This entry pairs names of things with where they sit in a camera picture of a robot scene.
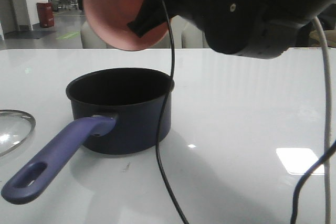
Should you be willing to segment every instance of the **table surface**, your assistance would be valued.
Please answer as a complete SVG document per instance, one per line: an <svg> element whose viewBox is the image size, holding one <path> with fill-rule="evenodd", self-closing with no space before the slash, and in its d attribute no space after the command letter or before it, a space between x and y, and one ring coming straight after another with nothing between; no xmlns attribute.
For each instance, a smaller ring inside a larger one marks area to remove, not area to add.
<svg viewBox="0 0 336 224"><path fill-rule="evenodd" d="M335 83L336 50L329 51ZM23 110L36 119L32 136L0 158L0 186L72 121L66 85L85 73L117 67L169 73L170 50L0 51L0 109ZM300 175L286 171L276 150L309 148L320 156L324 107L320 49L293 48L272 60L210 49L176 50L172 127L160 149L190 224L289 223L292 192ZM335 164L333 157L332 196ZM324 223L323 175L308 180L299 204L297 223ZM85 147L33 202L18 206L0 198L0 222L181 223L162 182L154 148L116 156Z"/></svg>

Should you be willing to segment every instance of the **saucepan handle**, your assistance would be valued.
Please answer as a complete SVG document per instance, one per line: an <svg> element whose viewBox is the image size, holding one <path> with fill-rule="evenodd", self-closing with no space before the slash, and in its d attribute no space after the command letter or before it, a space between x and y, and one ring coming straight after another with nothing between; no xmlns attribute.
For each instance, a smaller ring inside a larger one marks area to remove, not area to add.
<svg viewBox="0 0 336 224"><path fill-rule="evenodd" d="M1 194L13 204L36 199L90 135L106 135L115 119L105 116L80 118L68 124L3 187Z"/></svg>

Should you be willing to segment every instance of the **pot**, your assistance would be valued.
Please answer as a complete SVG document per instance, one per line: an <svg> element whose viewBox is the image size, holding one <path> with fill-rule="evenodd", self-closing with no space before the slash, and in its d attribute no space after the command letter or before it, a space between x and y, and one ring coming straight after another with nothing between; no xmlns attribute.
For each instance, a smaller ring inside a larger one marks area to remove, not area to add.
<svg viewBox="0 0 336 224"><path fill-rule="evenodd" d="M168 75L144 68L100 70L70 82L66 95L75 120L5 184L3 198L13 204L36 199L82 144L104 154L130 154L154 146L169 85ZM160 141L170 126L171 93Z"/></svg>

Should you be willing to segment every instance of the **glass lid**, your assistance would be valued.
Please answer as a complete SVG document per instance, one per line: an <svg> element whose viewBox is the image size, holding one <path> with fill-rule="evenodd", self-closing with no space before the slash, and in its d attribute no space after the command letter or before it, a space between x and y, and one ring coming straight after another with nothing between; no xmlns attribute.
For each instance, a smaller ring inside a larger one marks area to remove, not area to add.
<svg viewBox="0 0 336 224"><path fill-rule="evenodd" d="M18 147L35 128L32 115L19 110L0 110L0 157Z"/></svg>

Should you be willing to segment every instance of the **red trash can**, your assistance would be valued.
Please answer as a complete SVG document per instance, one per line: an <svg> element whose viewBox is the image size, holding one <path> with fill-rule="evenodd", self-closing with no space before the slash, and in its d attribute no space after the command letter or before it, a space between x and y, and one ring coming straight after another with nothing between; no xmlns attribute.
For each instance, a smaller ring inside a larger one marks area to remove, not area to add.
<svg viewBox="0 0 336 224"><path fill-rule="evenodd" d="M52 13L53 7L49 2L38 2L37 6L37 14L38 19L40 21L40 27L50 27L54 26L54 15Z"/></svg>

